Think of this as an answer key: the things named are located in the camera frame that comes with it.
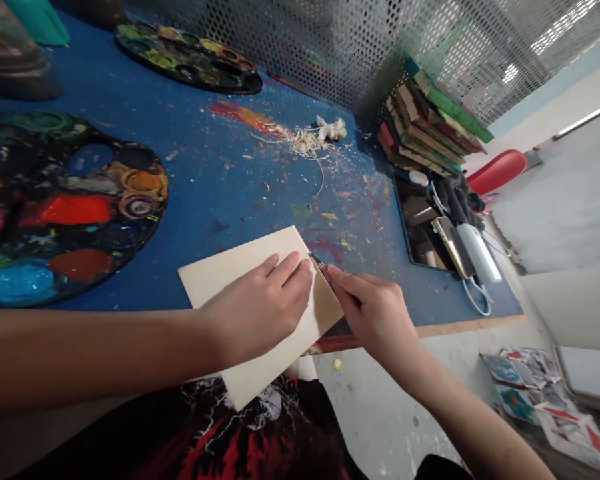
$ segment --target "blue table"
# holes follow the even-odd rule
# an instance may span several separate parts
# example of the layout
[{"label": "blue table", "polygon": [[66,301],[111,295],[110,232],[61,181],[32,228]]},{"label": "blue table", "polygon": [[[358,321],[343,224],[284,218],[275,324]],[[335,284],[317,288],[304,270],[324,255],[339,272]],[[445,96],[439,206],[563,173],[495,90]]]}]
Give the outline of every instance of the blue table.
[{"label": "blue table", "polygon": [[[238,97],[177,83],[128,59],[113,34],[61,14],[70,48],[45,49],[65,87],[56,100],[0,99],[0,113],[68,111],[104,132],[152,148],[169,178],[169,205],[149,244],[106,282],[55,309],[137,311],[190,304],[178,267],[296,225],[311,250],[348,271],[392,279],[416,326],[479,317],[459,280],[409,262],[398,203],[375,135],[352,114],[314,100],[266,75],[260,94]],[[297,158],[288,143],[252,137],[252,127],[212,112],[237,103],[293,130],[342,117],[349,132],[322,161]],[[377,131],[369,127],[366,132]],[[506,282],[489,286],[492,317],[522,310]]]}]

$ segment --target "metal mesh screen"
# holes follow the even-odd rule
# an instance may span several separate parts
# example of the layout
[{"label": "metal mesh screen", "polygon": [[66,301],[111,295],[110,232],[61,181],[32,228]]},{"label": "metal mesh screen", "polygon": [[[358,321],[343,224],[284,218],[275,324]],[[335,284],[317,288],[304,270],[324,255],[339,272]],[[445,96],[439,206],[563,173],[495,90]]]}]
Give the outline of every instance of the metal mesh screen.
[{"label": "metal mesh screen", "polygon": [[490,125],[600,39],[600,0],[127,0],[366,118],[408,55]]}]

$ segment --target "red chair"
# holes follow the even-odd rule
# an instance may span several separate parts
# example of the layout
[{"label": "red chair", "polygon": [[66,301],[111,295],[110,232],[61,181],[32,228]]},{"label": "red chair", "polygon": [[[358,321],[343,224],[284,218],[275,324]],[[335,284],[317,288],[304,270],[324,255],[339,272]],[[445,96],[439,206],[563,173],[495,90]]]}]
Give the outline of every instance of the red chair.
[{"label": "red chair", "polygon": [[527,168],[527,158],[518,150],[506,150],[474,174],[468,176],[471,190],[486,195],[510,182]]}]

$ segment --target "paint palette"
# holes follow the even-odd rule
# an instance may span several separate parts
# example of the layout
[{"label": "paint palette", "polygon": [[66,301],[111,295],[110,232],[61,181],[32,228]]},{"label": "paint palette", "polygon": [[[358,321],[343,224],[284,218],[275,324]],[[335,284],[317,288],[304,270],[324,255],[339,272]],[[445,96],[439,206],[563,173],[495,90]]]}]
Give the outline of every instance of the paint palette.
[{"label": "paint palette", "polygon": [[236,95],[262,90],[255,66],[236,50],[151,23],[118,25],[116,44],[136,62],[195,87]]},{"label": "paint palette", "polygon": [[[110,149],[98,162],[76,153]],[[68,113],[0,118],[0,307],[80,294],[128,263],[156,231],[167,177],[154,152]]]}]

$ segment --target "teal container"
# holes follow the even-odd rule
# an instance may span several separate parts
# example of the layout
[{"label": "teal container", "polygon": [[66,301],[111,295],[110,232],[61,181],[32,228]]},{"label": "teal container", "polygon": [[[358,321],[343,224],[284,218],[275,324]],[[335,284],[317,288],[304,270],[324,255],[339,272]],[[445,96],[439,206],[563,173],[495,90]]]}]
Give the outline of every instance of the teal container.
[{"label": "teal container", "polygon": [[5,0],[30,36],[40,45],[54,47],[69,42],[69,32],[49,0]]}]

